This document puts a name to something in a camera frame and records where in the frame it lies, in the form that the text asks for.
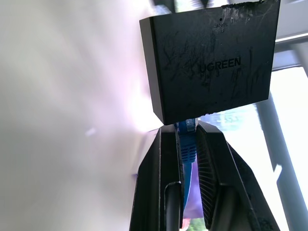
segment ridged rubber pad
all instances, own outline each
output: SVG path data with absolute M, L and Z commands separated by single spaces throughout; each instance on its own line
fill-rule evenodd
M 218 192 L 218 180 L 211 160 L 210 148 L 206 141 L 206 135 L 197 129 L 196 136 L 199 185 L 203 215 L 205 227 L 210 230 Z

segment gray pole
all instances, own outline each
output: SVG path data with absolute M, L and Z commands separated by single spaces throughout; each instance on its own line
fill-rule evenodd
M 308 211 L 298 185 L 278 120 L 273 97 L 257 103 L 257 111 L 273 169 L 282 166 L 277 186 L 290 231 L 308 231 Z

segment green foliage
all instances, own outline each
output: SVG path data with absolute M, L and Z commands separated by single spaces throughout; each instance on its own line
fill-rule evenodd
M 191 219 L 191 223 L 187 231 L 204 231 L 205 223 L 203 218 Z

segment purple object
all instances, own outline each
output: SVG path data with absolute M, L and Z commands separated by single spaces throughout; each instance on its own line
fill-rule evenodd
M 197 161 L 192 164 L 192 181 L 188 201 L 184 210 L 183 218 L 202 218 L 203 209 L 201 194 L 199 188 L 198 164 Z

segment blue ethernet cable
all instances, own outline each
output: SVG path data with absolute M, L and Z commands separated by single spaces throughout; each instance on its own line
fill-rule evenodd
M 176 123 L 180 138 L 181 157 L 184 170 L 184 209 L 186 207 L 191 180 L 192 166 L 196 160 L 196 120 L 187 119 Z

